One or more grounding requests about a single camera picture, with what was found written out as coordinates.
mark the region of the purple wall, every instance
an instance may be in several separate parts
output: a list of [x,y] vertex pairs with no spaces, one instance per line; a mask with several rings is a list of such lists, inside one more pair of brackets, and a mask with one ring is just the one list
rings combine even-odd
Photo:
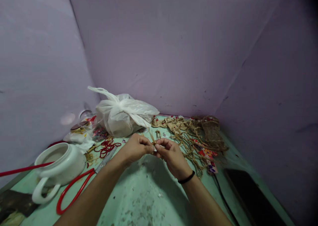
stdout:
[[[69,0],[0,0],[1,168],[26,167],[100,98]],[[0,188],[14,176],[0,178]]]
[[318,31],[309,3],[282,0],[216,113],[300,225],[318,208]]
[[98,87],[211,114],[279,0],[71,0]]

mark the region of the white mug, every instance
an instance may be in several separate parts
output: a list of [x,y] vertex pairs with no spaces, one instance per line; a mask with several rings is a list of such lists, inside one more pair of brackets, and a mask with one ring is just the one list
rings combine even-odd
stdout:
[[[61,185],[70,183],[83,171],[86,158],[77,147],[62,142],[42,152],[35,160],[34,165],[53,161],[54,163],[37,170],[41,180],[32,194],[34,203],[43,204],[50,201]],[[41,195],[44,185],[54,186],[53,190],[45,198]]]

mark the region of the plastic bag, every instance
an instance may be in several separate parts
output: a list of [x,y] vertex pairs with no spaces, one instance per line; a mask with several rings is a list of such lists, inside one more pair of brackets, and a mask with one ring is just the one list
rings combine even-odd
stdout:
[[142,127],[151,127],[152,117],[159,114],[154,106],[135,100],[129,94],[113,95],[103,88],[91,86],[88,89],[107,96],[108,100],[102,100],[96,106],[96,116],[114,137],[125,137]]

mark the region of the bracelet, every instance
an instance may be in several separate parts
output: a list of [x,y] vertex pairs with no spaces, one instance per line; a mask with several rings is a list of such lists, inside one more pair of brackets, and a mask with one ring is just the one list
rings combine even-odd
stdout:
[[185,180],[178,181],[178,183],[180,183],[180,184],[187,183],[189,180],[192,179],[192,177],[193,177],[194,175],[195,175],[195,172],[192,171],[192,174],[191,174],[188,178],[186,178]]

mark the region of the red stick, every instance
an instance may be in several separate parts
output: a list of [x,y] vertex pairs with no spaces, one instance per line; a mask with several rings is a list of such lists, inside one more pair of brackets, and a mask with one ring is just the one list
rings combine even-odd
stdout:
[[44,167],[44,166],[50,165],[52,163],[54,163],[54,162],[44,163],[44,164],[40,164],[40,165],[36,165],[36,166],[29,166],[29,167],[20,168],[20,169],[16,169],[16,170],[12,170],[12,171],[1,172],[0,173],[0,177],[6,176],[6,175],[12,175],[12,174],[20,173],[20,172],[23,172],[23,171],[33,170],[33,169],[36,169],[36,168],[40,168],[40,167]]

